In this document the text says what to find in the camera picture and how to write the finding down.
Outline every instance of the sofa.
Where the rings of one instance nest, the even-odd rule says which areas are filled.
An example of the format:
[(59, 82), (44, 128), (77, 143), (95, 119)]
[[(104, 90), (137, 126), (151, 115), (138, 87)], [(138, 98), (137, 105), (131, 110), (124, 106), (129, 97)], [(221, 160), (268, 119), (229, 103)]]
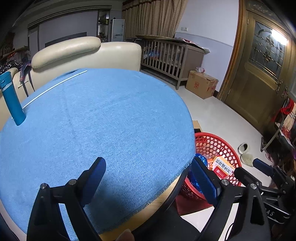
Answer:
[[(34, 89), (38, 89), (63, 73), (80, 68), (115, 68), (139, 71), (141, 47), (130, 42), (101, 43), (97, 37), (81, 37), (48, 46), (37, 52), (31, 62), (30, 71)], [(27, 96), (20, 82), (20, 72), (11, 68), (13, 84), (22, 102)], [(28, 94), (34, 90), (28, 74), (24, 80)], [(0, 90), (0, 130), (10, 113)]]

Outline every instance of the screw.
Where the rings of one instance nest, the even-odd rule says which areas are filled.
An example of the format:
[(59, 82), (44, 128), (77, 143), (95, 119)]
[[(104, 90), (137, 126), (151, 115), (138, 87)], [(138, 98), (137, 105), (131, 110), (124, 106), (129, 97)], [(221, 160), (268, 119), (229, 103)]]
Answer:
[(76, 179), (71, 179), (68, 183), (69, 183), (70, 185), (74, 185), (74, 184), (76, 184)]
[(222, 184), (225, 185), (225, 186), (227, 186), (227, 185), (229, 184), (229, 181), (226, 180), (226, 179), (222, 179), (221, 182), (222, 182)]
[(41, 185), (40, 185), (40, 188), (41, 189), (45, 189), (47, 187), (47, 184), (46, 183), (42, 183)]
[(253, 188), (253, 189), (256, 189), (257, 188), (256, 184), (254, 184), (254, 183), (251, 183), (250, 184), (250, 187)]

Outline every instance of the crib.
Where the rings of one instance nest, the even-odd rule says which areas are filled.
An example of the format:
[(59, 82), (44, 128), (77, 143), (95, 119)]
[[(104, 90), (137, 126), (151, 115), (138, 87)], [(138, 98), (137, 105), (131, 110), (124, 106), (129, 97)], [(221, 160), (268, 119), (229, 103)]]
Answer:
[(190, 70), (201, 67), (205, 51), (184, 43), (158, 39), (142, 40), (141, 65), (152, 68), (177, 80), (188, 80)]

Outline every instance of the patterned curtain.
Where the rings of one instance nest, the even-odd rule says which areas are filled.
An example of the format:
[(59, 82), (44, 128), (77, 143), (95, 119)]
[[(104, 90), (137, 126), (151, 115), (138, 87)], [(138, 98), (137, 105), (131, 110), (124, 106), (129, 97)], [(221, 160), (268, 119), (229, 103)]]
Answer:
[(138, 34), (173, 38), (188, 0), (128, 0), (123, 3), (125, 38)]

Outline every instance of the white stick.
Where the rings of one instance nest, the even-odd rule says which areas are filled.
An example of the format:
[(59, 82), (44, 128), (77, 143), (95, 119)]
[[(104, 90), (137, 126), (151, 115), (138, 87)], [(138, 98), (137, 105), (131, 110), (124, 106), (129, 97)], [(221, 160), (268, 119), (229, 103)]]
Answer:
[(57, 84), (54, 85), (53, 87), (50, 87), (49, 89), (47, 89), (46, 91), (42, 92), (40, 95), (38, 95), (38, 96), (36, 96), (34, 99), (32, 99), (32, 100), (31, 100), (29, 103), (27, 103), (22, 109), (25, 109), (29, 104), (31, 104), (34, 100), (38, 99), (41, 95), (45, 94), (47, 91), (50, 91), (50, 90), (53, 89), (54, 87), (56, 87), (56, 86), (58, 86), (58, 85), (60, 85), (60, 84), (62, 84), (62, 83), (64, 83), (64, 82), (66, 82), (67, 80), (70, 80), (70, 79), (76, 77), (77, 75), (83, 74), (83, 73), (85, 73), (85, 72), (87, 72), (87, 70), (82, 71), (81, 73), (78, 73), (78, 74), (76, 74), (76, 75), (73, 75), (73, 76), (71, 76), (71, 77), (69, 77), (69, 78), (67, 78), (67, 79), (65, 79), (65, 80), (63, 80), (63, 81), (61, 81), (60, 83), (57, 83)]

